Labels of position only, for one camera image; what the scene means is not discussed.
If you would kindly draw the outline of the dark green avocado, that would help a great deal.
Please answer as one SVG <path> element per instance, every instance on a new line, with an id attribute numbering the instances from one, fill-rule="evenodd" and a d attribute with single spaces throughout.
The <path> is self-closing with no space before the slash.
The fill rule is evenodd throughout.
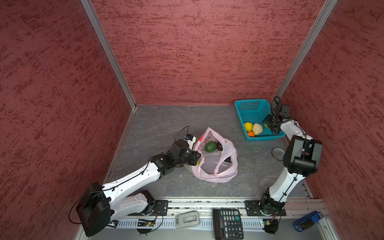
<path id="1" fill-rule="evenodd" d="M 215 141 L 209 141 L 205 145 L 205 151 L 207 153 L 212 153 L 217 150 L 217 143 Z"/>

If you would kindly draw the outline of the beige potato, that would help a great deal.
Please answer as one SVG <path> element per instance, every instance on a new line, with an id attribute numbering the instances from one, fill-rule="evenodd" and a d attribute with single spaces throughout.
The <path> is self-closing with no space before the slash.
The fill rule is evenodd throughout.
<path id="1" fill-rule="evenodd" d="M 260 124 L 253 124 L 252 132 L 255 136 L 260 135 L 263 132 L 263 126 Z"/>

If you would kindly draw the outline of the teal plastic perforated basket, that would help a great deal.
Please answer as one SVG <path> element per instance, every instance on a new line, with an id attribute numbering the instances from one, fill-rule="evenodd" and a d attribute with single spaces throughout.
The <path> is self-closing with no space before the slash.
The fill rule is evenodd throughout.
<path id="1" fill-rule="evenodd" d="M 264 126 L 263 120 L 267 115 L 271 114 L 270 103 L 264 99 L 249 99 L 235 101 L 238 118 L 247 142 L 265 142 L 272 141 L 286 136 L 285 132 L 280 131 L 279 134 L 272 132 Z M 244 124 L 259 124 L 263 127 L 263 131 L 255 137 L 250 137 L 246 131 Z"/>

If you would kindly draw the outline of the yellow fruit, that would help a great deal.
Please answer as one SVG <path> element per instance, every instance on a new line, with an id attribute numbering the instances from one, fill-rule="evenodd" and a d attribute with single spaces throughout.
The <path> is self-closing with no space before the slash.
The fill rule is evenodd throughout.
<path id="1" fill-rule="evenodd" d="M 244 127 L 245 127 L 246 132 L 251 132 L 253 129 L 253 124 L 250 122 L 246 122 L 246 123 L 244 123 Z"/>

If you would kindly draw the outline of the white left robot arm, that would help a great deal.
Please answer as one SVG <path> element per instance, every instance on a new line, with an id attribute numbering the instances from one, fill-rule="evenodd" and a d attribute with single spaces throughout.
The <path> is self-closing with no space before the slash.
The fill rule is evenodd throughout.
<path id="1" fill-rule="evenodd" d="M 153 201 L 148 192 L 133 193 L 185 165 L 196 166 L 202 154 L 181 149 L 176 154 L 168 151 L 151 157 L 135 172 L 104 185 L 92 183 L 75 206 L 85 235 L 91 237 L 118 218 L 146 212 Z"/>

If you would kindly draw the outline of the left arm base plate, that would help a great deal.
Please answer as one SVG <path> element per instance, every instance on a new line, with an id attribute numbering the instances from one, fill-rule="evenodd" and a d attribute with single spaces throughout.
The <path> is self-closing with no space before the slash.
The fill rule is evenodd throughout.
<path id="1" fill-rule="evenodd" d="M 152 211 L 150 216 L 158 216 L 159 213 L 162 216 L 166 216 L 168 212 L 168 205 L 169 201 L 168 200 L 156 200 L 155 203 L 152 206 Z"/>

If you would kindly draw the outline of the pink plastic bag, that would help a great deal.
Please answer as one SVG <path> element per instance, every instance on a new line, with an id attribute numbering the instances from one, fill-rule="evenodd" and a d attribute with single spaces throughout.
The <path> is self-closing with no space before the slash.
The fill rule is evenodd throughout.
<path id="1" fill-rule="evenodd" d="M 209 141 L 220 142 L 223 151 L 207 153 L 205 145 Z M 237 175 L 238 153 L 234 144 L 213 129 L 207 128 L 194 144 L 193 150 L 202 156 L 196 166 L 187 165 L 185 168 L 196 178 L 212 183 L 227 183 Z"/>

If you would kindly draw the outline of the dark purple mangosteen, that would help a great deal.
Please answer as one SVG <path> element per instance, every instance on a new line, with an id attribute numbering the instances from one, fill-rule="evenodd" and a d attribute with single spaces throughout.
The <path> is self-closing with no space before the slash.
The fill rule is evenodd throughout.
<path id="1" fill-rule="evenodd" d="M 222 146 L 222 144 L 220 142 L 217 142 L 217 150 L 219 152 L 223 151 L 223 146 Z"/>

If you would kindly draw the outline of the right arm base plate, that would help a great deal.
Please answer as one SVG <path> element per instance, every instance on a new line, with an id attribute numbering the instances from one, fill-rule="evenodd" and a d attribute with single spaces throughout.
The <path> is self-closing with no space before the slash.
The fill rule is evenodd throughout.
<path id="1" fill-rule="evenodd" d="M 261 203 L 261 201 L 245 201 L 245 209 L 249 217 L 285 217 L 285 203 L 276 201 Z"/>

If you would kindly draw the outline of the orange fruit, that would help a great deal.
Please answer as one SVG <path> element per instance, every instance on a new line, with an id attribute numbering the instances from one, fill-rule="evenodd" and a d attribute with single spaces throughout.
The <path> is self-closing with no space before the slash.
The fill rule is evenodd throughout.
<path id="1" fill-rule="evenodd" d="M 251 138 L 255 137 L 255 134 L 252 131 L 247 132 L 247 135 Z"/>

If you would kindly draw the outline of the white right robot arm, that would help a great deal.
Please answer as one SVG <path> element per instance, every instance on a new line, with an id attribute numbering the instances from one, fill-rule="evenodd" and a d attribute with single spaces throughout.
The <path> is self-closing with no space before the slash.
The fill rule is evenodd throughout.
<path id="1" fill-rule="evenodd" d="M 309 136 L 295 120 L 281 130 L 290 142 L 283 157 L 284 168 L 277 181 L 262 195 L 259 206 L 265 216 L 281 214 L 288 196 L 302 180 L 318 171 L 323 143 Z"/>

